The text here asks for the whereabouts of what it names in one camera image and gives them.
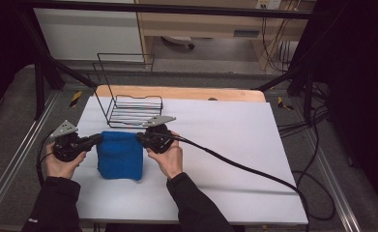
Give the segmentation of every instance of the floor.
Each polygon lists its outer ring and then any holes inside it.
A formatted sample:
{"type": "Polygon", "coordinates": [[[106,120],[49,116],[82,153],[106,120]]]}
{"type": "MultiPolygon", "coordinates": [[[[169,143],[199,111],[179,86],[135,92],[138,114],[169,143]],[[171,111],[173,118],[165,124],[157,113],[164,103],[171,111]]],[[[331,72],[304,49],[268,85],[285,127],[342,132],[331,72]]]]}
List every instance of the floor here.
{"type": "MultiPolygon", "coordinates": [[[[280,72],[264,72],[259,69],[258,60],[248,41],[194,39],[194,43],[195,49],[190,50],[156,38],[154,52],[157,58],[154,74],[122,75],[116,81],[125,85],[250,89],[280,75],[280,72]]],[[[36,125],[33,121],[33,69],[24,69],[17,74],[5,99],[0,102],[0,180],[5,179],[6,175],[10,177],[10,181],[3,188],[0,186],[0,192],[3,192],[0,194],[0,226],[3,226],[0,231],[19,231],[19,226],[32,208],[39,191],[34,157],[44,134],[65,119],[76,124],[88,97],[92,94],[78,82],[66,76],[64,78],[68,83],[64,91],[49,91],[46,86],[46,92],[52,98],[56,98],[56,103],[41,125],[36,125]],[[79,102],[76,107],[69,107],[73,94],[78,90],[82,91],[79,102]],[[33,140],[25,137],[30,130],[36,132],[33,140]],[[22,147],[22,141],[29,143],[28,146],[22,147]]],[[[285,92],[287,85],[288,82],[284,81],[265,93],[279,126],[302,121],[299,111],[302,98],[289,98],[285,92]],[[282,97],[283,106],[278,106],[278,97],[282,97]]],[[[318,88],[326,90],[327,86],[319,84],[318,88]]],[[[323,103],[321,100],[314,100],[313,104],[318,107],[323,103]]],[[[336,196],[341,197],[342,194],[342,200],[336,202],[338,211],[331,219],[311,219],[311,231],[378,231],[378,196],[363,172],[348,165],[344,147],[332,122],[324,120],[317,126],[320,156],[309,168],[308,173],[336,196]]],[[[294,131],[296,130],[284,133],[282,142],[291,169],[302,170],[313,154],[316,136],[311,129],[285,137],[294,131]]],[[[331,201],[319,186],[305,178],[301,183],[301,189],[307,196],[310,211],[314,215],[326,217],[330,214],[333,209],[331,201]]],[[[93,226],[90,222],[82,222],[82,227],[85,231],[91,231],[90,228],[93,226]]],[[[300,230],[304,228],[272,225],[247,227],[247,232],[300,230]]]]}

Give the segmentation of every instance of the white cabinet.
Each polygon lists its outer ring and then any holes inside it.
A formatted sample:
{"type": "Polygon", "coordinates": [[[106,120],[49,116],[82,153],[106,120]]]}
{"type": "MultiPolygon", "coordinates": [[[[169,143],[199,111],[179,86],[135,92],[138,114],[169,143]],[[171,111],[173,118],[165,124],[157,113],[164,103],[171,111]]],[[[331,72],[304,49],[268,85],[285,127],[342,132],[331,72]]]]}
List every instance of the white cabinet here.
{"type": "MultiPolygon", "coordinates": [[[[81,0],[134,3],[133,0],[81,0]]],[[[97,53],[141,54],[136,13],[35,9],[50,53],[60,60],[97,60],[97,53]]],[[[142,56],[122,56],[142,61],[142,56]]]]}

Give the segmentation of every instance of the blue cloth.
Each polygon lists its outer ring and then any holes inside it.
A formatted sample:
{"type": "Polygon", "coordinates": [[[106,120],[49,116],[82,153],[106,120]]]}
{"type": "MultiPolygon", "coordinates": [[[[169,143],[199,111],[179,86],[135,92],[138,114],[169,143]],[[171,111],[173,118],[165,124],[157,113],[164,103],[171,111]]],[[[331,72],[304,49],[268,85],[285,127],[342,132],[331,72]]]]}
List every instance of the blue cloth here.
{"type": "Polygon", "coordinates": [[[105,179],[133,179],[143,173],[143,146],[135,133],[103,131],[97,145],[98,170],[105,179]]]}

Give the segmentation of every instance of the person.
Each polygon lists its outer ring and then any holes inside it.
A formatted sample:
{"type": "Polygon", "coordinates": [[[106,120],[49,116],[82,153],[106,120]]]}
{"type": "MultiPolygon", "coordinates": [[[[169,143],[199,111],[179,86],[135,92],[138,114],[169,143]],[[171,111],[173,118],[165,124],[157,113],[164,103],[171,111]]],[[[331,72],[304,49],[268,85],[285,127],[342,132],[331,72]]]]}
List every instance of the person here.
{"type": "MultiPolygon", "coordinates": [[[[62,162],[52,154],[52,147],[53,144],[46,146],[46,153],[50,154],[45,161],[47,177],[32,213],[22,228],[23,232],[81,231],[76,209],[80,184],[71,178],[75,169],[85,159],[86,152],[80,153],[71,162],[62,162]]],[[[167,177],[166,187],[179,210],[180,226],[177,231],[234,231],[216,204],[183,171],[183,150],[178,141],[174,141],[170,148],[160,155],[150,149],[147,151],[149,157],[159,164],[161,172],[167,177]]],[[[115,231],[117,225],[122,224],[108,224],[108,227],[115,231]]]]}

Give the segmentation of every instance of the wire rack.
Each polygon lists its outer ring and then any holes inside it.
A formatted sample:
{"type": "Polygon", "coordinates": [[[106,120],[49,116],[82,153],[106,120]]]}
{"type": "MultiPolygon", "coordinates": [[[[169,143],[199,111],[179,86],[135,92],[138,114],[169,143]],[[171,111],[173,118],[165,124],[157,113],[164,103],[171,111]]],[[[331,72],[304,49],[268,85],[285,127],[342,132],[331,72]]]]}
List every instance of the wire rack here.
{"type": "Polygon", "coordinates": [[[142,98],[129,95],[114,95],[109,83],[109,76],[150,74],[153,70],[154,55],[151,54],[124,54],[124,53],[99,53],[99,62],[94,63],[94,72],[87,73],[89,79],[97,81],[100,85],[107,85],[109,97],[101,97],[94,89],[103,115],[111,128],[142,129],[143,124],[153,116],[161,115],[163,102],[161,96],[146,96],[142,98]],[[146,62],[116,61],[122,57],[149,57],[146,62]]]}

